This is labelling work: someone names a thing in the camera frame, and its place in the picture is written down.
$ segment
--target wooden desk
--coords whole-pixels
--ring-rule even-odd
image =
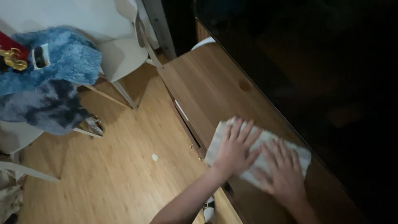
[[[239,114],[298,145],[303,145],[284,118],[217,45],[207,44],[158,69],[172,98],[178,101],[192,133],[208,148],[220,120]],[[243,223],[294,223],[266,193],[238,178],[226,194]],[[364,223],[366,218],[340,182],[313,155],[306,178],[310,203],[324,223]]]

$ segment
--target foot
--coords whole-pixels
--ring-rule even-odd
[[[214,198],[211,196],[203,205],[203,214],[205,215],[205,224],[215,224],[215,203]]]

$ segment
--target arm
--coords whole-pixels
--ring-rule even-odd
[[[217,160],[193,184],[167,204],[153,218],[150,224],[188,224],[192,223],[206,200],[233,174],[241,174],[257,159],[260,150],[246,156],[250,146],[258,139],[261,130],[249,135],[253,121],[239,132],[243,120],[228,125],[222,140]]]
[[[320,223],[314,209],[306,199],[304,177],[296,151],[286,148],[283,140],[271,140],[269,147],[262,143],[260,148],[272,175],[261,169],[254,170],[254,176],[261,183],[263,191],[273,195],[299,224]]]

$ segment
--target white rag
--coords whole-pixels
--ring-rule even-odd
[[[217,154],[220,149],[222,138],[224,137],[224,134],[225,134],[226,126],[228,124],[234,124],[235,122],[236,122],[236,119],[231,118],[226,122],[220,121],[219,125],[217,126],[216,132],[214,133],[214,136],[213,136],[213,140],[210,143],[209,149],[207,150],[206,157],[205,157],[205,162],[209,166],[211,166],[217,158]],[[242,130],[246,126],[246,124],[247,124],[247,122],[243,122],[240,130]],[[255,126],[252,129],[252,133],[256,130],[256,128],[258,128],[258,127]],[[269,140],[271,140],[271,139],[277,140],[278,136],[269,131],[263,130],[260,137],[258,138],[258,140],[250,147],[250,151],[253,151],[262,142],[265,142],[267,144],[269,142]],[[299,159],[300,165],[301,165],[302,175],[305,177],[307,174],[308,166],[311,163],[310,151],[308,149],[300,147],[292,142],[286,141],[285,144],[288,149],[295,150],[297,152],[298,159]],[[258,168],[265,170],[269,174],[269,177],[272,178],[269,168],[268,168],[268,165],[264,160],[263,154],[260,154],[260,156],[256,159],[256,161],[254,162],[252,167],[258,167]],[[252,185],[260,188],[260,183],[254,178],[254,176],[250,172],[250,169],[243,172],[240,175],[240,178],[243,180],[246,180],[247,182],[251,183]]]

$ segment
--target hand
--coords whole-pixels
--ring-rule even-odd
[[[304,177],[301,174],[300,161],[296,151],[289,150],[282,139],[271,140],[269,147],[262,143],[262,153],[272,175],[262,169],[254,169],[253,175],[260,182],[263,191],[273,195],[288,210],[307,204]]]
[[[212,168],[218,169],[228,179],[233,174],[239,175],[253,165],[258,158],[260,149],[249,153],[250,147],[258,139],[261,129],[250,135],[254,122],[251,120],[240,132],[243,120],[239,118],[235,125],[227,125],[217,159]]]

